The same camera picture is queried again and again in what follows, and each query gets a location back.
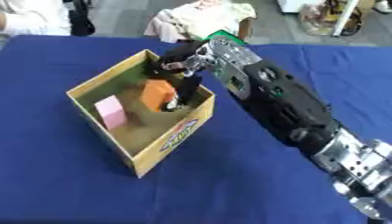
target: blue fabric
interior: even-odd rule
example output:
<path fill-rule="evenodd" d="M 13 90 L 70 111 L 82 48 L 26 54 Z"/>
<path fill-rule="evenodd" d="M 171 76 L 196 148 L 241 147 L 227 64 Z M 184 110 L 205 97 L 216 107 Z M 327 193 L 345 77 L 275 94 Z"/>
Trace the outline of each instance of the blue fabric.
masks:
<path fill-rule="evenodd" d="M 365 217 L 297 149 L 249 117 L 212 75 L 214 117 L 137 179 L 65 92 L 147 38 L 18 37 L 0 52 L 0 221 L 357 224 Z M 358 136 L 392 143 L 391 48 L 257 45 L 332 104 Z"/>

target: pink block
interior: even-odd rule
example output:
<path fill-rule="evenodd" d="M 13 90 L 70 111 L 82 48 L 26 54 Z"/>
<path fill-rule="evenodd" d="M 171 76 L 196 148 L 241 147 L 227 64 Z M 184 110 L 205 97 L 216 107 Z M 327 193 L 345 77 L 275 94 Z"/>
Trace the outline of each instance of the pink block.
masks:
<path fill-rule="evenodd" d="M 95 107 L 108 130 L 112 130 L 127 122 L 123 106 L 114 95 L 98 101 Z"/>

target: open cardboard box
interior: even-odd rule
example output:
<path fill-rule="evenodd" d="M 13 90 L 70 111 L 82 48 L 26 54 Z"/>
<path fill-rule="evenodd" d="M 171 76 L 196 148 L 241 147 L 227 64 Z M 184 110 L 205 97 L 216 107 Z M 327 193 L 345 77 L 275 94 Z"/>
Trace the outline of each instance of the open cardboard box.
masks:
<path fill-rule="evenodd" d="M 143 50 L 67 92 L 73 104 L 123 162 L 141 178 L 178 147 L 214 110 L 214 94 L 200 86 L 189 105 L 175 112 L 152 112 L 139 101 L 149 77 L 148 65 L 158 56 Z M 164 77 L 174 87 L 182 74 Z M 95 103 L 115 95 L 126 111 L 126 124 L 108 131 Z"/>

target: orange block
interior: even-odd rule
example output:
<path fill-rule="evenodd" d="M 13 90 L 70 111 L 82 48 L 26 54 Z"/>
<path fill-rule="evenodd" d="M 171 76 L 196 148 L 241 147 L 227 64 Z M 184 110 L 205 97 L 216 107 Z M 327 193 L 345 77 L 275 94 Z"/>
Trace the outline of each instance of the orange block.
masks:
<path fill-rule="evenodd" d="M 147 80 L 140 100 L 151 111 L 159 112 L 162 104 L 170 102 L 176 90 L 166 80 Z"/>

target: printed logo on box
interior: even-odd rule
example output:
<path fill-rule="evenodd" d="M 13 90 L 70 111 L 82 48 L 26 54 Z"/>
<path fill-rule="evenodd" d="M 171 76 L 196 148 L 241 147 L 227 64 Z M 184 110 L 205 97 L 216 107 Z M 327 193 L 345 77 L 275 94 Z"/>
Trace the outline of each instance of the printed logo on box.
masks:
<path fill-rule="evenodd" d="M 167 140 L 167 142 L 164 144 L 164 147 L 162 147 L 160 151 L 172 149 L 182 143 L 182 141 L 191 134 L 191 131 L 197 122 L 198 119 L 195 119 L 179 125 L 174 135 L 172 135 L 169 140 Z"/>

